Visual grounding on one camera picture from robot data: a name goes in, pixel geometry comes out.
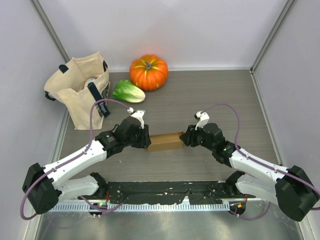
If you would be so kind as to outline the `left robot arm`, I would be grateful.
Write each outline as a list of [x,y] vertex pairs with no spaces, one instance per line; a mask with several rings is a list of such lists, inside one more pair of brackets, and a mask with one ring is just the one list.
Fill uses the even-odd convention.
[[124,148],[147,149],[151,144],[149,126],[129,116],[111,130],[99,133],[89,144],[54,163],[31,165],[22,190],[35,213],[44,214],[57,203],[80,196],[102,199],[107,192],[106,182],[97,173],[74,179],[74,175],[93,164],[121,153]]

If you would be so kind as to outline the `brown cardboard paper box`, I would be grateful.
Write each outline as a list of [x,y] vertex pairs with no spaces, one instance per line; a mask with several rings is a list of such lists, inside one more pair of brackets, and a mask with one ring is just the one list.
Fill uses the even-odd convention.
[[176,150],[183,148],[183,141],[180,136],[183,132],[172,132],[164,134],[151,135],[151,144],[147,147],[148,152],[160,152],[167,150]]

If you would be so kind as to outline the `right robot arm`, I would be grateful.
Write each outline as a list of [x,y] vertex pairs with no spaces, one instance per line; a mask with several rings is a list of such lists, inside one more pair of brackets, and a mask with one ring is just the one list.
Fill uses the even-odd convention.
[[202,146],[210,150],[217,162],[237,170],[225,186],[230,197],[245,194],[264,199],[297,222],[302,221],[320,200],[319,193],[301,167],[276,165],[250,154],[226,140],[215,123],[203,127],[189,125],[180,139],[186,146]]

